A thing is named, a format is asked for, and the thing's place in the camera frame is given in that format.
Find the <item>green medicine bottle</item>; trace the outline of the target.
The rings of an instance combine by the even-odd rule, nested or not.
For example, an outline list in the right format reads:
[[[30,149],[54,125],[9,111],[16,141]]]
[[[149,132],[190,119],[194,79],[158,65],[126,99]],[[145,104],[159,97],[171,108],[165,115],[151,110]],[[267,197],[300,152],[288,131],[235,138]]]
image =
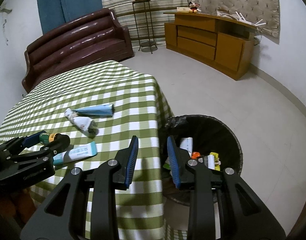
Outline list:
[[[61,136],[60,133],[46,133],[43,132],[39,135],[39,142],[42,145],[47,145],[55,140],[57,140]]]

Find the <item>white teal tube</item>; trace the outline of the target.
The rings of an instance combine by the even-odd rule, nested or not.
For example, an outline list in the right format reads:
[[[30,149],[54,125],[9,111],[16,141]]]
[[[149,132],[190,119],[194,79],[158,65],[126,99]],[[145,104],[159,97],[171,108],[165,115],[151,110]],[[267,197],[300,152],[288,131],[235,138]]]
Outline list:
[[[92,141],[86,145],[74,147],[70,150],[57,154],[53,157],[53,165],[62,165],[88,157],[93,157],[95,155],[97,155],[96,143]]]

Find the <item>yellow snack bag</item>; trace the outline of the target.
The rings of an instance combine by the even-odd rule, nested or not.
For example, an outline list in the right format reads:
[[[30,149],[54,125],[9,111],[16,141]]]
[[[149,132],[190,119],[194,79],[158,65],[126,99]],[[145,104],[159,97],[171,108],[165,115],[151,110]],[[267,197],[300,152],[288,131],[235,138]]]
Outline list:
[[[208,168],[212,170],[220,171],[220,164],[221,164],[221,161],[219,159],[218,153],[211,152],[208,155]]]

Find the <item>small orange bag ball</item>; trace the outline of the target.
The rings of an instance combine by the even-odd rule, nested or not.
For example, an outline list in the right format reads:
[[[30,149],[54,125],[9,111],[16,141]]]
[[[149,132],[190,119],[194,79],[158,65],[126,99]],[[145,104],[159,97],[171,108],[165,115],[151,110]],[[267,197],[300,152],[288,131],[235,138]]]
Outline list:
[[[193,152],[191,158],[192,159],[198,159],[199,157],[201,157],[201,154],[199,152]]]

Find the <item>white plastic wrapper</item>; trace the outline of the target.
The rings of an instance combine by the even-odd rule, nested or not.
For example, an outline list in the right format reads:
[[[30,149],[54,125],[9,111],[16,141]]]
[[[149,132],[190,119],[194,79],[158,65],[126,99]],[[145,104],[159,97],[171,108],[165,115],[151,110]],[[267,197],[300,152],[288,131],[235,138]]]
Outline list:
[[[192,156],[193,153],[193,138],[182,138],[180,140],[180,148],[188,151],[189,155]]]

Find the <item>green white packet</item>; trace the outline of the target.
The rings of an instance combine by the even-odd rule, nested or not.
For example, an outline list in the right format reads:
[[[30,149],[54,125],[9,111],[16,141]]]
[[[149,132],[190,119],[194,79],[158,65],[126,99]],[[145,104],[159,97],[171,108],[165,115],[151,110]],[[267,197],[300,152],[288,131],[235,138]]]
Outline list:
[[[220,171],[221,161],[217,153],[210,153],[208,156],[203,158],[203,161],[208,168]],[[169,158],[166,159],[165,163],[163,164],[163,168],[170,170]]]

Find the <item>black trash bin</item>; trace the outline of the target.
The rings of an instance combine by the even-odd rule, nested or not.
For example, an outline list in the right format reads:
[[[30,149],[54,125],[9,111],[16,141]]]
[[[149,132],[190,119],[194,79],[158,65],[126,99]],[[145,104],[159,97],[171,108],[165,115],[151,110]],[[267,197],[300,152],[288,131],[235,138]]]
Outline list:
[[[193,151],[202,155],[215,152],[221,161],[220,169],[233,168],[241,174],[243,152],[233,131],[222,121],[207,115],[182,115],[168,118],[158,129],[160,161],[164,165],[168,157],[167,139],[173,136],[176,145],[183,138],[193,139]]]

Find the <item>crumpled floral paper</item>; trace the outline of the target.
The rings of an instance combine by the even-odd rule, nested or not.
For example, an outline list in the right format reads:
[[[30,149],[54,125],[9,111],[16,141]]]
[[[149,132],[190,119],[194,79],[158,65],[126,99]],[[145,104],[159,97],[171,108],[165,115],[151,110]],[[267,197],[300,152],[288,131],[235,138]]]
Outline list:
[[[70,108],[64,111],[64,116],[70,121],[73,126],[76,126],[84,134],[97,134],[97,125],[92,118],[88,116],[79,116],[77,112],[72,111]]]

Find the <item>green checkered tablecloth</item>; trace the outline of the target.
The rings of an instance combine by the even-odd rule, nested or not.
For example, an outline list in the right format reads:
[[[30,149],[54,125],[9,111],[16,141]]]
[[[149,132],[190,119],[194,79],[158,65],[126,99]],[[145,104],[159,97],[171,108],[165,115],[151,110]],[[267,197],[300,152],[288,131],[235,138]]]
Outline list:
[[[156,79],[116,61],[91,64],[48,78],[7,113],[0,144],[40,131],[70,137],[75,147],[91,145],[84,159],[66,163],[30,190],[39,205],[68,170],[90,170],[112,159],[138,138],[133,181],[116,191],[120,239],[163,239],[161,156],[158,132],[172,111]]]

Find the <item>blue paper carton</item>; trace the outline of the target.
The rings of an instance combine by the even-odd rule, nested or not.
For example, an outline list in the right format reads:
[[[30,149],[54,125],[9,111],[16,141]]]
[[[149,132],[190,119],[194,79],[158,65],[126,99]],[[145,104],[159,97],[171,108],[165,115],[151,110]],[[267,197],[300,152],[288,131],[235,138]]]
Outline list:
[[[90,116],[113,116],[114,114],[114,104],[104,103],[101,105],[82,107],[74,109],[74,112],[82,115]]]

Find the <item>dark brown leather sofa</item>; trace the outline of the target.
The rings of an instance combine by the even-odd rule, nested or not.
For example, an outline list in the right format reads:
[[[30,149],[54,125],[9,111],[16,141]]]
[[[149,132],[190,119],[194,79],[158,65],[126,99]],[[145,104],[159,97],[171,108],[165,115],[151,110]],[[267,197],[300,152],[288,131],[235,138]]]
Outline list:
[[[28,45],[22,86],[29,93],[52,76],[133,55],[128,28],[118,22],[114,10],[104,8],[52,29]]]

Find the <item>blue curtain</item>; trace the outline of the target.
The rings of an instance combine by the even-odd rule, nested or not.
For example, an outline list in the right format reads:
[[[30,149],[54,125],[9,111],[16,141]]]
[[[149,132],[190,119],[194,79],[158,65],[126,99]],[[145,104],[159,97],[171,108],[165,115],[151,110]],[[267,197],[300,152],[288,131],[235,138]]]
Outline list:
[[[103,8],[102,0],[37,0],[42,32]]]

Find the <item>striped green curtain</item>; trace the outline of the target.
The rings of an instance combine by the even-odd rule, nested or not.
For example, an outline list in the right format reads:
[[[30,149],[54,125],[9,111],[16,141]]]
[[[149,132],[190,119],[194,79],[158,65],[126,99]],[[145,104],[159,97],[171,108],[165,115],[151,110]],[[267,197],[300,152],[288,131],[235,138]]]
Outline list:
[[[113,9],[119,23],[129,29],[133,47],[141,42],[165,44],[164,24],[174,21],[178,7],[186,7],[188,0],[102,0],[104,8]]]

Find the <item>black metal plant stand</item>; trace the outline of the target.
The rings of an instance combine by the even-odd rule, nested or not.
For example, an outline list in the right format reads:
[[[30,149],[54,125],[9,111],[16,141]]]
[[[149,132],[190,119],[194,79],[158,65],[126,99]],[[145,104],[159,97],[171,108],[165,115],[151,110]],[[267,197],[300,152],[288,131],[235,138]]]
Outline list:
[[[139,45],[138,51],[153,54],[153,52],[156,51],[158,48],[155,38],[150,0],[133,1],[132,10],[133,10],[133,17],[135,20],[137,40]],[[144,15],[145,21],[144,23],[138,24],[137,15],[140,14]],[[140,29],[146,31],[145,37],[140,37]]]

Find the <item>wooden TV cabinet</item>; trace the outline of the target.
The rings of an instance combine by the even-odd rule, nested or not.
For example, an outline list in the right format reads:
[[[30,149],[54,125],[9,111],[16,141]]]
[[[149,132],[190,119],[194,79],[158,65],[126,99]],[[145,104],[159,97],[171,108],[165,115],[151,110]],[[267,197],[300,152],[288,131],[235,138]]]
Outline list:
[[[221,16],[174,12],[164,24],[166,48],[239,80],[250,68],[256,27]]]

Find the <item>beige tissue box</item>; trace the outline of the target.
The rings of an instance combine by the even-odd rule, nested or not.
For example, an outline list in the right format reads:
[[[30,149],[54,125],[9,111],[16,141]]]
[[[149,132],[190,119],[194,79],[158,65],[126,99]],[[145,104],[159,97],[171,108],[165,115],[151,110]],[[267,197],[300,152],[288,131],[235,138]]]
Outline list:
[[[189,13],[190,12],[190,8],[189,7],[177,7],[176,8],[177,12],[185,12],[185,13]]]

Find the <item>Mickey Mouse toy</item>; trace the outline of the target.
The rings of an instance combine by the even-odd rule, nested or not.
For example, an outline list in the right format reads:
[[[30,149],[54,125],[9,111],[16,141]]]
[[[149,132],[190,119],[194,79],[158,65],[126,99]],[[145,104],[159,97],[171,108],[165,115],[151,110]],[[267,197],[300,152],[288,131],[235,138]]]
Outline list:
[[[189,2],[189,12],[191,13],[198,13],[201,12],[200,5],[195,2]]]

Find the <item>white wifi router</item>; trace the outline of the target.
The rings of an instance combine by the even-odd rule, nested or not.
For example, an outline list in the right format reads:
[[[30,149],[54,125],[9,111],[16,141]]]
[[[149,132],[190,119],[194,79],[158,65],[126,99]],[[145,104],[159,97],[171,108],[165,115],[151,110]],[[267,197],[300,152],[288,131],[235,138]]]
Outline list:
[[[248,25],[252,25],[254,27],[260,27],[260,26],[263,26],[263,25],[267,24],[262,19],[260,19],[256,23],[250,22],[250,21],[246,20],[245,17],[240,12],[237,12],[237,11],[236,11],[236,15],[238,16],[240,22],[246,23]]]

